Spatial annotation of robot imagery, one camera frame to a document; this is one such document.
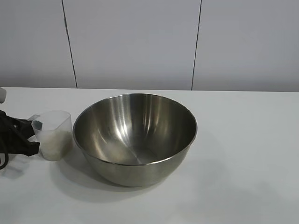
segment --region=white object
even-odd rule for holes
[[[77,148],[58,162],[17,155],[0,171],[1,220],[299,223],[299,93],[7,88],[1,109],[18,118],[61,109],[75,119],[92,103],[132,92],[169,97],[194,114],[197,138],[173,174],[123,188],[102,180]]]
[[[0,104],[3,104],[6,98],[6,90],[0,87]]]
[[[79,88],[190,90],[199,0],[64,0]]]
[[[58,161],[72,149],[71,115],[49,111],[35,115],[32,127],[45,159]]]
[[[298,0],[202,0],[193,90],[299,91],[298,9]]]

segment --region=black object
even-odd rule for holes
[[[11,118],[0,110],[0,153],[5,155],[4,162],[0,160],[0,169],[8,164],[8,154],[32,156],[38,153],[40,143],[27,140],[34,135],[31,122]]]

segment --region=black cable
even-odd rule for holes
[[[2,149],[4,151],[4,157],[5,157],[3,164],[0,165],[0,169],[3,169],[8,164],[9,157],[8,157],[8,151],[7,151],[6,145],[3,142],[1,137],[0,137],[0,147],[2,147]]]

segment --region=white powder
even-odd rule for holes
[[[43,138],[40,150],[43,157],[50,161],[62,159],[72,149],[72,134],[67,131],[56,131]]]

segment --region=bowl rim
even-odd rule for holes
[[[87,110],[89,110],[91,107],[93,107],[94,105],[96,105],[97,103],[101,102],[101,101],[104,101],[104,100],[108,100],[108,99],[112,99],[112,98],[117,98],[117,97],[123,97],[123,96],[127,96],[127,95],[150,95],[150,96],[155,96],[155,97],[160,97],[160,98],[165,98],[167,100],[170,100],[170,101],[173,101],[179,105],[181,105],[182,107],[184,107],[192,116],[193,118],[193,121],[195,122],[195,133],[194,133],[194,136],[192,138],[192,140],[189,142],[189,144],[183,148],[182,150],[180,150],[179,152],[175,153],[174,155],[172,156],[169,156],[165,159],[162,159],[162,160],[158,160],[158,161],[154,161],[154,162],[149,162],[149,163],[145,163],[145,164],[122,164],[122,163],[117,163],[117,162],[110,162],[110,161],[107,161],[107,160],[103,160],[103,159],[100,159],[96,156],[93,156],[91,155],[89,152],[87,152],[85,149],[83,149],[80,144],[78,143],[77,139],[76,139],[76,135],[75,135],[75,126],[78,122],[78,120],[80,119],[80,117],[82,116],[83,113],[85,113]],[[73,126],[73,130],[72,130],[72,135],[73,135],[73,138],[74,138],[74,141],[76,143],[76,145],[82,150],[82,152],[84,154],[87,154],[89,155],[90,157],[93,157],[97,160],[100,160],[101,162],[104,162],[104,163],[108,163],[108,164],[113,164],[113,165],[118,165],[118,166],[126,166],[126,167],[140,167],[140,166],[147,166],[147,165],[151,165],[151,164],[157,164],[157,163],[160,163],[160,162],[164,162],[164,161],[167,161],[167,160],[170,160],[171,158],[181,154],[182,152],[184,152],[185,150],[187,150],[190,145],[194,142],[196,136],[197,136],[197,130],[198,130],[198,126],[197,126],[197,121],[196,121],[196,118],[195,116],[193,115],[193,113],[187,108],[185,107],[184,105],[182,105],[181,103],[179,103],[178,101],[175,101],[173,99],[170,99],[168,97],[164,97],[164,96],[160,96],[160,95],[156,95],[156,94],[151,94],[151,93],[125,93],[125,94],[120,94],[120,95],[116,95],[116,96],[112,96],[112,97],[107,97],[107,98],[104,98],[102,100],[99,100],[95,103],[93,103],[92,105],[90,105],[89,107],[87,107],[85,110],[83,110],[79,115],[78,117],[76,118],[76,121],[74,123],[74,126]]]

